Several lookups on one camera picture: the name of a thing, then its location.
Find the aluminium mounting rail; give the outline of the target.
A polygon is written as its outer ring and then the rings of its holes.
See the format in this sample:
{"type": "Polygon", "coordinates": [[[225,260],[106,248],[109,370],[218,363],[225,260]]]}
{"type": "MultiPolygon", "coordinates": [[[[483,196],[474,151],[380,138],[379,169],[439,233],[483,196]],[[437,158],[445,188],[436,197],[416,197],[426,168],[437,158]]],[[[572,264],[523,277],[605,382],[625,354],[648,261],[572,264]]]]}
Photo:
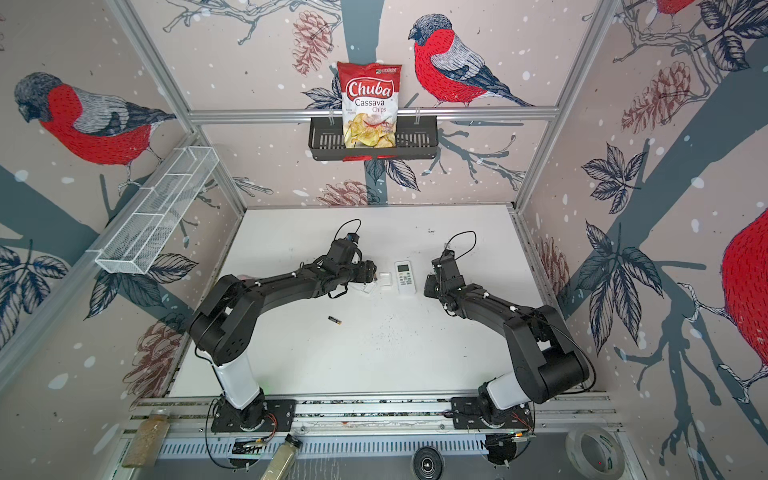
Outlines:
{"type": "MultiPolygon", "coordinates": [[[[296,401],[291,430],[276,433],[291,433],[300,437],[502,432],[534,435],[567,432],[583,425],[598,426],[610,432],[624,429],[610,397],[598,392],[559,396],[542,405],[528,407],[534,420],[532,430],[457,430],[443,412],[450,408],[452,397],[471,395],[470,391],[460,391],[378,395],[271,395],[266,399],[296,401]]],[[[141,400],[118,433],[122,436],[136,433],[139,425],[157,409],[169,412],[171,435],[198,436],[208,433],[213,405],[217,399],[214,396],[141,400]]]]}

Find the black round speaker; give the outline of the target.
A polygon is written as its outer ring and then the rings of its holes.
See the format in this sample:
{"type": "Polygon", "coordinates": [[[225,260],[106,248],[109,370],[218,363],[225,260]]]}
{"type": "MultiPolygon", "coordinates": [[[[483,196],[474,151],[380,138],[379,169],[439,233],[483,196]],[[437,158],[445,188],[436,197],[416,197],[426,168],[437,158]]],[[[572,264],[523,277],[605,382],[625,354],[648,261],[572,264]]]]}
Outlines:
{"type": "Polygon", "coordinates": [[[411,469],[418,480],[439,480],[444,472],[444,461],[435,448],[424,446],[414,453],[411,469]]]}

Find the black wall basket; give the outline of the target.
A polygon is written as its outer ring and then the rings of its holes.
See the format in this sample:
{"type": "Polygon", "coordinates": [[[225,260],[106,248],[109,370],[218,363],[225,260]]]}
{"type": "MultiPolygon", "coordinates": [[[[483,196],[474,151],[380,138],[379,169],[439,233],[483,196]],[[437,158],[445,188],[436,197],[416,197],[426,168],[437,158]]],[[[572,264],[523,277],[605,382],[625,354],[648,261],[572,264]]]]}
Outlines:
{"type": "Polygon", "coordinates": [[[438,151],[438,125],[434,116],[401,116],[393,147],[347,148],[342,118],[313,118],[308,148],[316,161],[372,161],[433,159],[438,151]]]}

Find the beige powder bottle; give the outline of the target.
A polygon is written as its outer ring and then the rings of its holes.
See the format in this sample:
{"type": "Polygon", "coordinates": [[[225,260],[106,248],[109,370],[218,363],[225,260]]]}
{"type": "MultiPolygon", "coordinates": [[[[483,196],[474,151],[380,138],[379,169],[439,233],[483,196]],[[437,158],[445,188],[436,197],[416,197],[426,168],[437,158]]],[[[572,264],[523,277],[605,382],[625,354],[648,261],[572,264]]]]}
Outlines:
{"type": "Polygon", "coordinates": [[[285,480],[302,446],[300,439],[287,435],[266,467],[261,480],[285,480]]]}

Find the clear tape roll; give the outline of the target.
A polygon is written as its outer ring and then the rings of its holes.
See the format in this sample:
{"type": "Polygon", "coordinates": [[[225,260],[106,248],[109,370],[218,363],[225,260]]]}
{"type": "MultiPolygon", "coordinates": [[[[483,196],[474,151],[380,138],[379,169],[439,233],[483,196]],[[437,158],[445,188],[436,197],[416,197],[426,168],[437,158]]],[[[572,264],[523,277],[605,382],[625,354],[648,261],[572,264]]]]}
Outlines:
{"type": "Polygon", "coordinates": [[[583,425],[568,432],[566,454],[585,479],[618,480],[626,469],[626,456],[617,439],[607,430],[583,425]]]}

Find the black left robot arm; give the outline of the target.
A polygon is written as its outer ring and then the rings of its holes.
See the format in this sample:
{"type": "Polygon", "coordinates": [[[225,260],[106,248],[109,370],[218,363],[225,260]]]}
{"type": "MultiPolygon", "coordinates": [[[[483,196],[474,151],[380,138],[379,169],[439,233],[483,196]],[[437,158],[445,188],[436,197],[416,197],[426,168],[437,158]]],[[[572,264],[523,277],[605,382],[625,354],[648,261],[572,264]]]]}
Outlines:
{"type": "Polygon", "coordinates": [[[195,354],[210,363],[222,389],[213,431],[255,431],[269,416],[246,350],[261,314],[289,303],[327,296],[338,288],[374,282],[377,266],[364,260],[359,235],[331,242],[329,251],[282,275],[261,279],[221,277],[194,313],[187,331],[195,354]]]}

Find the white battery cover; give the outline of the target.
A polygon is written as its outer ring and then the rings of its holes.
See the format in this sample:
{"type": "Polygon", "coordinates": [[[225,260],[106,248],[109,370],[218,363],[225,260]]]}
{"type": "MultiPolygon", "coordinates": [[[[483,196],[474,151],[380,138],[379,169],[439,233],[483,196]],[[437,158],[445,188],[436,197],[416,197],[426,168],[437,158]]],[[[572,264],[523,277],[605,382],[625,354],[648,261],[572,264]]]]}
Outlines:
{"type": "Polygon", "coordinates": [[[392,285],[392,276],[389,272],[381,272],[377,276],[377,281],[380,283],[381,286],[391,286],[392,285]]]}

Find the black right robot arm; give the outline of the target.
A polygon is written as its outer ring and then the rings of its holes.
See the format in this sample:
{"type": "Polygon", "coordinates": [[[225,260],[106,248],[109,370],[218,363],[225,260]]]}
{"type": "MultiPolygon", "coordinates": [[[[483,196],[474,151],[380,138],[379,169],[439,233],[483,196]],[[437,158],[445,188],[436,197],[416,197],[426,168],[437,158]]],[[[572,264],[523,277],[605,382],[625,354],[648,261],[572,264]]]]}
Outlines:
{"type": "Polygon", "coordinates": [[[506,341],[511,371],[478,388],[475,410],[483,424],[501,428],[514,418],[526,425],[517,407],[543,404],[596,379],[591,360],[557,309],[514,304],[478,284],[467,284],[457,260],[455,251],[447,247],[432,261],[424,295],[437,300],[448,315],[477,322],[506,341]]]}

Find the brown grain bottle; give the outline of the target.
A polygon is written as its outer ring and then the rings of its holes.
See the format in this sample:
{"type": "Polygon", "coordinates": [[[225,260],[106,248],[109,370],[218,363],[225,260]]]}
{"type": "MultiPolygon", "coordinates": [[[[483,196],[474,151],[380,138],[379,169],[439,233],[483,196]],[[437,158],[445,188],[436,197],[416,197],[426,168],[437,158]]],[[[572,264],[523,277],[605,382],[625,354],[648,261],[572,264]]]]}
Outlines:
{"type": "Polygon", "coordinates": [[[153,467],[170,429],[169,412],[153,410],[136,431],[121,466],[123,468],[153,467]]]}

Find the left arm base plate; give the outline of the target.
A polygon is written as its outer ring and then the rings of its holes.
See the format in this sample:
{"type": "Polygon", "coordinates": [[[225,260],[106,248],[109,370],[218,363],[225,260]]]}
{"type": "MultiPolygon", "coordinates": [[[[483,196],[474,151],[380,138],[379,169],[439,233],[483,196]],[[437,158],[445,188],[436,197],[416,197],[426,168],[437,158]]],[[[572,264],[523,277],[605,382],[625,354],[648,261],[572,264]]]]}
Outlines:
{"type": "Polygon", "coordinates": [[[289,432],[296,410],[296,401],[256,400],[243,410],[231,406],[226,399],[217,399],[211,413],[213,433],[289,432]]]}

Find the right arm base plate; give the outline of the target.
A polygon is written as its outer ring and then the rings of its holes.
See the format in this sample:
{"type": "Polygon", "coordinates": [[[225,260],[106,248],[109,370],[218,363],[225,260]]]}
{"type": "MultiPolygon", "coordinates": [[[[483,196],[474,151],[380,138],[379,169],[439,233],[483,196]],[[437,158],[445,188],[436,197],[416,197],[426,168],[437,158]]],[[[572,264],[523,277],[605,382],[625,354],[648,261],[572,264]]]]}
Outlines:
{"type": "Polygon", "coordinates": [[[443,412],[457,430],[522,429],[532,430],[534,420],[526,404],[498,409],[484,396],[452,397],[450,408],[443,412]]]}

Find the white remote control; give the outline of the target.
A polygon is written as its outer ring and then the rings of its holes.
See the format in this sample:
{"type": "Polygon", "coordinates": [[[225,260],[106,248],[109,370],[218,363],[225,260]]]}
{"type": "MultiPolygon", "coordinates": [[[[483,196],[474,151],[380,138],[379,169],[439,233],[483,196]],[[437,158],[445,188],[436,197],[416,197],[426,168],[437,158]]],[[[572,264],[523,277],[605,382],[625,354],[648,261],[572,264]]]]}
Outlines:
{"type": "Polygon", "coordinates": [[[382,283],[379,280],[374,280],[370,283],[367,283],[363,286],[362,292],[365,294],[372,294],[374,291],[379,289],[382,286],[382,283]]]}
{"type": "Polygon", "coordinates": [[[395,276],[400,295],[415,295],[417,292],[413,267],[410,261],[395,263],[395,276]]]}

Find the red cassava chips bag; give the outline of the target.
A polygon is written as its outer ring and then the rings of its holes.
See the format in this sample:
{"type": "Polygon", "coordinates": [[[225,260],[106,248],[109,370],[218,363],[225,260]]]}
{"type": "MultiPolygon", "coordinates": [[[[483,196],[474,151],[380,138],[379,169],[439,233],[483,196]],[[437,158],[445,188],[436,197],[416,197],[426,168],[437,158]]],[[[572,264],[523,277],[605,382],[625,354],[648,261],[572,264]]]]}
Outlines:
{"type": "Polygon", "coordinates": [[[401,65],[337,64],[346,148],[396,144],[401,65]]]}

